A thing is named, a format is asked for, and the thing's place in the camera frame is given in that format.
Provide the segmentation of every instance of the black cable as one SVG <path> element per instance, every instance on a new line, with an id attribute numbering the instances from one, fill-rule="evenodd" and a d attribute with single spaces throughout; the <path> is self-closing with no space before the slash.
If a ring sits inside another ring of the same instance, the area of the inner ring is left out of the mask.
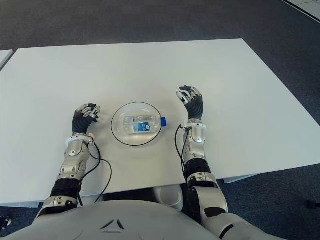
<path id="1" fill-rule="evenodd" d="M 98 159 L 99 162 L 97 163 L 97 165 L 95 165 L 94 168 L 92 168 L 92 169 L 91 169 L 90 171 L 88 171 L 85 175 L 83 175 L 82 180 L 83 180 L 88 174 L 92 173 L 92 172 L 100 165 L 100 163 L 101 163 L 101 153 L 100 153 L 100 150 L 99 150 L 99 148 L 98 148 L 98 146 L 97 146 L 97 144 L 96 144 L 95 142 L 94 142 L 93 144 L 94 144 L 96 150 L 98 151 L 98 155 L 99 155 L 99 158 L 95 158 L 95 159 Z"/>
<path id="2" fill-rule="evenodd" d="M 96 150 L 97 150 L 98 152 L 100 152 L 98 146 L 95 145 L 95 147 L 96 147 Z M 108 180 L 105 188 L 104 188 L 103 191 L 100 193 L 100 195 L 98 196 L 98 198 L 94 201 L 95 203 L 98 202 L 98 200 L 101 198 L 101 196 L 102 196 L 102 195 L 104 194 L 104 192 L 106 191 L 107 187 L 108 187 L 109 184 L 110 184 L 111 177 L 112 177 L 112 167 L 111 167 L 110 162 L 108 162 L 108 161 L 105 160 L 105 159 L 101 159 L 101 161 L 104 161 L 104 162 L 106 162 L 107 164 L 109 164 L 109 167 L 110 167 L 110 177 L 109 177 L 109 180 Z"/>
<path id="3" fill-rule="evenodd" d="M 79 192 L 79 191 L 78 191 L 78 193 L 77 193 L 77 196 L 78 196 L 78 200 L 79 200 L 80 206 L 82 207 L 84 204 L 82 203 L 82 200 L 81 200 L 80 192 Z"/>
<path id="4" fill-rule="evenodd" d="M 95 146 L 95 148 L 96 148 L 96 150 L 97 150 L 97 152 L 98 152 L 99 158 L 93 156 L 93 155 L 91 154 L 91 152 L 90 152 L 90 155 L 91 155 L 92 158 L 99 160 L 99 162 L 98 162 L 98 164 L 97 164 L 93 169 L 91 169 L 90 171 L 88 171 L 88 172 L 83 176 L 82 181 L 83 181 L 83 179 L 84 179 L 89 173 L 91 173 L 93 170 L 95 170 L 95 169 L 99 166 L 99 164 L 100 164 L 101 161 L 106 162 L 106 163 L 109 164 L 109 166 L 110 166 L 110 177 L 109 177 L 108 183 L 106 184 L 105 188 L 104 188 L 103 191 L 100 193 L 100 195 L 98 196 L 98 198 L 94 201 L 94 202 L 96 203 L 96 202 L 100 199 L 100 197 L 104 194 L 104 192 L 106 191 L 107 187 L 108 187 L 109 184 L 110 184 L 111 177 L 112 177 L 112 167 L 111 167 L 111 164 L 110 164 L 107 160 L 101 158 L 101 152 L 100 152 L 100 149 L 99 149 L 99 147 L 97 146 L 97 144 L 96 144 L 95 142 L 94 142 L 93 144 L 94 144 L 94 146 Z M 80 197 L 80 193 L 79 193 L 79 192 L 78 192 L 78 200 L 79 200 L 80 205 L 83 206 L 83 203 L 82 203 L 82 200 L 81 200 L 81 197 Z"/>
<path id="5" fill-rule="evenodd" d="M 297 4 L 297 6 L 301 5 L 301 4 L 308 4 L 308 3 L 312 3 L 312 2 L 315 2 L 317 0 L 312 0 L 312 1 L 305 1 L 305 2 L 302 2 L 302 3 L 299 3 Z"/>
<path id="6" fill-rule="evenodd" d="M 177 145 L 177 134 L 178 134 L 178 131 L 179 129 L 182 129 L 181 127 L 181 124 L 178 126 L 178 128 L 176 129 L 175 131 L 175 135 L 174 135 L 174 145 L 175 145 L 175 149 L 176 149 L 176 152 L 178 153 L 179 157 L 180 157 L 180 160 L 181 160 L 181 167 L 182 167 L 182 172 L 184 173 L 185 172 L 185 169 L 186 169 L 186 166 L 185 166 L 185 162 L 179 152 L 179 149 L 178 149 L 178 145 Z"/>
<path id="7" fill-rule="evenodd" d="M 191 129 L 191 127 L 186 128 L 187 132 L 186 132 L 186 138 L 184 140 L 184 144 L 183 144 L 183 148 L 182 148 L 182 154 L 184 154 L 184 150 L 185 150 L 185 146 L 186 146 L 187 138 L 189 136 L 190 129 Z"/>

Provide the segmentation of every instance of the gray carpet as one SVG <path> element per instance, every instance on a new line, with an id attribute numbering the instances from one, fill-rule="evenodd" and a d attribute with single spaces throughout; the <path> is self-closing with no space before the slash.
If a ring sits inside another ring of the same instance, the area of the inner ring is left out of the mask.
<path id="1" fill-rule="evenodd" d="M 320 24 L 280 0 L 0 0 L 0 50 L 243 38 L 320 123 Z M 230 211 L 290 240 L 320 239 L 320 167 L 221 184 Z M 0 208 L 0 215 L 9 210 Z M 12 209 L 6 235 L 35 211 Z"/>

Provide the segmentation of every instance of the water bottle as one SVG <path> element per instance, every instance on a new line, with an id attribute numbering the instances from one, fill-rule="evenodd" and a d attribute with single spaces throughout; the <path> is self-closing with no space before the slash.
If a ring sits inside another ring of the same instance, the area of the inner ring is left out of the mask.
<path id="1" fill-rule="evenodd" d="M 125 116 L 123 129 L 127 134 L 146 134 L 157 132 L 161 128 L 161 120 L 155 115 Z"/>

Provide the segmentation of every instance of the robotic arm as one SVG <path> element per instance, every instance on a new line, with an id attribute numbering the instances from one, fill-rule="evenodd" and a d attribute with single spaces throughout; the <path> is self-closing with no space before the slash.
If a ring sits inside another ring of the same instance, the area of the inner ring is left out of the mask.
<path id="1" fill-rule="evenodd" d="M 190 217 L 223 240 L 279 240 L 251 225 L 238 215 L 228 213 L 226 198 L 211 173 L 205 154 L 205 128 L 202 123 L 203 96 L 190 86 L 176 92 L 188 111 L 183 136 L 182 159 L 188 186 L 187 204 Z"/>
<path id="2" fill-rule="evenodd" d="M 47 198 L 37 218 L 46 214 L 62 213 L 78 205 L 78 196 L 90 157 L 89 144 L 94 143 L 93 134 L 87 135 L 88 127 L 97 122 L 100 106 L 84 104 L 75 112 L 72 120 L 72 136 L 66 140 L 64 162 L 56 178 L 50 197 Z"/>

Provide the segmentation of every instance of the table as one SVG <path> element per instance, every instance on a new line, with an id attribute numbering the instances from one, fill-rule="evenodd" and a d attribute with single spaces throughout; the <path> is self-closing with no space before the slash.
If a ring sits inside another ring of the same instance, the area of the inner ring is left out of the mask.
<path id="1" fill-rule="evenodd" d="M 1 50 L 0 51 L 0 70 L 3 68 L 7 60 L 14 53 L 12 50 Z"/>
<path id="2" fill-rule="evenodd" d="M 89 132 L 113 168 L 107 193 L 183 183 L 174 144 L 188 117 L 176 97 L 182 85 L 203 93 L 205 149 L 217 179 L 319 163 L 319 125 L 242 39 L 19 49 L 0 78 L 0 203 L 49 196 L 83 103 L 102 108 Z M 146 145 L 112 135 L 113 114 L 130 102 L 147 102 L 167 119 Z M 181 149 L 181 134 L 178 142 Z M 100 193 L 109 174 L 102 163 L 81 195 Z"/>

